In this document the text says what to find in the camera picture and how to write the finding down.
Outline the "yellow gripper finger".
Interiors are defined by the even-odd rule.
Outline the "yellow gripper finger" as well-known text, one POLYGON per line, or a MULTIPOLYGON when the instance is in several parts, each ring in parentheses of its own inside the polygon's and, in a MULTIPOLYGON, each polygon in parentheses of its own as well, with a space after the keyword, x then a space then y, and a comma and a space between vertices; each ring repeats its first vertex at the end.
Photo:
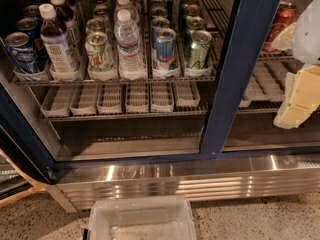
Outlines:
POLYGON ((283 129, 298 128, 320 106, 320 66, 304 64, 285 78, 285 100, 273 121, 283 129))
POLYGON ((288 50, 292 48, 293 33, 296 27, 296 23, 292 23, 285 27, 273 40, 271 47, 276 50, 288 50))

